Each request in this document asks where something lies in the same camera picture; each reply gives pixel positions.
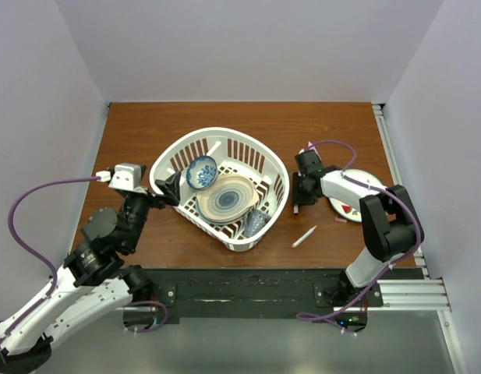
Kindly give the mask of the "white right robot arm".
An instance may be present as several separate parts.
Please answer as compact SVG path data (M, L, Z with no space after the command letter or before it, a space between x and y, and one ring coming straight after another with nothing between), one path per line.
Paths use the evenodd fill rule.
M292 201L313 205L319 198L334 198L361 215L364 249L345 269L346 282L338 286L340 301L357 305L366 296L365 286L424 239L422 225L406 188L386 187L353 178L347 171L330 168L292 175Z

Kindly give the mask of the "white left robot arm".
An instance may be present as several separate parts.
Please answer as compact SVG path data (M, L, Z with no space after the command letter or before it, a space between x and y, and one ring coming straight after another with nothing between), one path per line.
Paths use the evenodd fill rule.
M100 208L82 228L84 239L55 267L18 235L14 216L8 214L10 234L51 271L48 283L18 312L0 321L0 373L32 373L43 365L63 341L76 331L119 308L153 306L153 322L134 332L149 333L166 324L169 311L154 295L154 283L141 266L123 267L122 256L133 253L150 209L177 206L181 174L158 180L155 195L140 186L145 169L125 172L121 166L83 178L104 182L124 201L119 211Z

